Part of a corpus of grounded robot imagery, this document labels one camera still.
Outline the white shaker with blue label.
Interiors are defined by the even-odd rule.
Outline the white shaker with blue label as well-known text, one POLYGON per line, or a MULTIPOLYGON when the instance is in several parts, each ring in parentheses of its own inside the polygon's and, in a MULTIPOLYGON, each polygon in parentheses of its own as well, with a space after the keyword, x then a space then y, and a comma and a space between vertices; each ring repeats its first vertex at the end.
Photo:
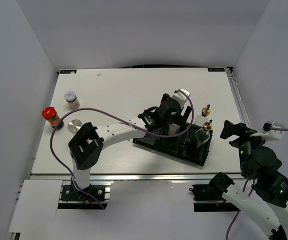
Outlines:
POLYGON ((180 131, 180 126, 178 124, 172 123, 168 126, 168 135, 173 136, 178 134, 180 131))

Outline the clear glass oil bottle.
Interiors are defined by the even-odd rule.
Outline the clear glass oil bottle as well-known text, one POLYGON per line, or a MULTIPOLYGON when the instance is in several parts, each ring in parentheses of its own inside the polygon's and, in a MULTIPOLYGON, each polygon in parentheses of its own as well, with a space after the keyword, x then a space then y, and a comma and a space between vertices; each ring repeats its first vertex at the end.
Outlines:
POLYGON ((208 116, 210 113, 211 113, 210 105, 208 104, 204 108, 202 108, 202 110, 199 114, 197 114, 194 117, 193 124, 202 127, 203 124, 208 121, 208 116))

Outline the glass bottle with dark sauce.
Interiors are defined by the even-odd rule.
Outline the glass bottle with dark sauce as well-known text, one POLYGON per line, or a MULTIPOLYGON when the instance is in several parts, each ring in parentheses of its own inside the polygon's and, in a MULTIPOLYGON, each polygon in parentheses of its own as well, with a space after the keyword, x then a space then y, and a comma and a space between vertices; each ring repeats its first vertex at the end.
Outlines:
POLYGON ((197 128, 193 128, 191 140, 188 143, 186 153, 190 157, 196 157, 201 147, 210 139, 210 131, 212 130, 213 120, 206 121, 197 128))

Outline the white shaker with silver lid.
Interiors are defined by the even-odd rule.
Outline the white shaker with silver lid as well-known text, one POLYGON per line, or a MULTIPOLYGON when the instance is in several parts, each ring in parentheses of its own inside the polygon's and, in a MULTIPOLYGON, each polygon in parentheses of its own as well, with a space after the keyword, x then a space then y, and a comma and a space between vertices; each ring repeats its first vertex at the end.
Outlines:
POLYGON ((68 125, 67 129, 70 133, 76 133, 79 131, 79 129, 82 127, 83 123, 80 120, 73 119, 71 120, 68 125))

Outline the small spice jar white lid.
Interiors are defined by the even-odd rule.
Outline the small spice jar white lid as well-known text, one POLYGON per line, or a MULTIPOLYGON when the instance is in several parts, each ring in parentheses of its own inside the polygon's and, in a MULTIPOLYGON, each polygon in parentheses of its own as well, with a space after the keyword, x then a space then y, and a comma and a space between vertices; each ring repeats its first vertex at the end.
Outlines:
POLYGON ((66 100, 67 104, 69 105, 69 107, 74 110, 80 107, 80 102, 77 98, 77 95, 75 92, 73 91, 67 91, 64 94, 64 99, 66 100))

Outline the red lid sauce jar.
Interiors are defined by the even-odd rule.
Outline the red lid sauce jar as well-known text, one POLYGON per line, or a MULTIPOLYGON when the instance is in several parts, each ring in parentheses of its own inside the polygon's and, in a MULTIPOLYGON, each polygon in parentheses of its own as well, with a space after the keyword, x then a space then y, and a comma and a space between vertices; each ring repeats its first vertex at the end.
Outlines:
POLYGON ((42 116, 46 121, 49 122, 51 127, 57 128, 57 129, 62 129, 64 126, 64 122, 61 120, 59 117, 57 111, 55 110, 54 107, 48 106, 42 111, 42 116))

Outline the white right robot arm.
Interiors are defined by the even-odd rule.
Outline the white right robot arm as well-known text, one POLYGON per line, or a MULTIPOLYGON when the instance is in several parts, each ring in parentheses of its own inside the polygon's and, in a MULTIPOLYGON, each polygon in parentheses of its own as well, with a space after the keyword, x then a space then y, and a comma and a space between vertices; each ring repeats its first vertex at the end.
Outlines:
POLYGON ((223 172, 216 174, 208 185, 213 198, 231 202, 254 221, 270 240, 288 240, 288 178, 278 171, 282 162, 265 143, 281 140, 287 131, 284 125, 273 121, 266 122, 263 132, 258 132, 244 123, 233 124, 226 120, 220 135, 224 140, 237 136, 229 144, 239 151, 241 176, 255 181, 252 189, 274 214, 269 214, 256 204, 223 172))

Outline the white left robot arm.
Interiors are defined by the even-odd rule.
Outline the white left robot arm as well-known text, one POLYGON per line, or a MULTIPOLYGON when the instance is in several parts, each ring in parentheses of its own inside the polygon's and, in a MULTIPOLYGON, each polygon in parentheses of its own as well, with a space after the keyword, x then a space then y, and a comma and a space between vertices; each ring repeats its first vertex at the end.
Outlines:
POLYGON ((68 143, 73 161, 71 178, 72 193, 78 199, 103 200, 103 190, 92 189, 89 177, 91 168, 97 164, 101 152, 112 145, 132 140, 171 157, 203 166, 213 137, 211 120, 201 125, 188 116, 194 114, 192 105, 185 107, 189 92, 177 90, 173 95, 164 94, 159 106, 143 111, 135 118, 96 127, 87 122, 68 143))

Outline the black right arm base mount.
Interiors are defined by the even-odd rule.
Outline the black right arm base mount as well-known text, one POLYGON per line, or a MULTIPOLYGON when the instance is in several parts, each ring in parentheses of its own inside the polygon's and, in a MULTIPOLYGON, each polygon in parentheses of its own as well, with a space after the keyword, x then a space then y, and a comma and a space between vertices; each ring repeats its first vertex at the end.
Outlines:
POLYGON ((196 213, 237 212, 239 209, 223 198, 234 181, 225 173, 216 174, 208 184, 194 184, 189 188, 196 213))

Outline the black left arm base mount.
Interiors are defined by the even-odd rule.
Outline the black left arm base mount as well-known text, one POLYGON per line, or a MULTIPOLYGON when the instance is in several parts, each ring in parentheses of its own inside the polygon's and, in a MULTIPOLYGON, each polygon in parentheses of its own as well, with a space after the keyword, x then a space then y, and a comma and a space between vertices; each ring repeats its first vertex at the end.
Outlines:
POLYGON ((105 210, 110 195, 110 186, 91 184, 79 191, 73 183, 61 188, 58 209, 62 210, 105 210))

